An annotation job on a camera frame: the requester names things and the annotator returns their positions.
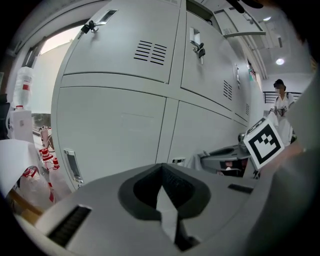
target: locker door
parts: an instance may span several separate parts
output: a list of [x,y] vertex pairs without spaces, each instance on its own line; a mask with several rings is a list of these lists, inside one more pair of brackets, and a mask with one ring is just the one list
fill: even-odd
[[[183,89],[206,97],[229,110],[233,108],[233,68],[227,52],[229,43],[211,25],[187,12]],[[190,41],[204,43],[203,64]]]
[[115,0],[83,34],[65,74],[114,73],[169,82],[180,9],[158,0]]
[[86,184],[132,168],[154,164],[166,98],[147,93],[102,88],[64,87],[57,103],[57,136],[64,150],[75,153]]

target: man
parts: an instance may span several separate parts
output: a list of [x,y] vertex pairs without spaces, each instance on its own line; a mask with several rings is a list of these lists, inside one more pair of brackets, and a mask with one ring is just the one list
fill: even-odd
[[286,112],[295,102],[291,93],[286,92],[286,86],[281,79],[278,79],[273,84],[275,92],[280,94],[274,102],[274,113],[278,119],[278,133],[285,147],[291,143],[293,128],[286,118]]

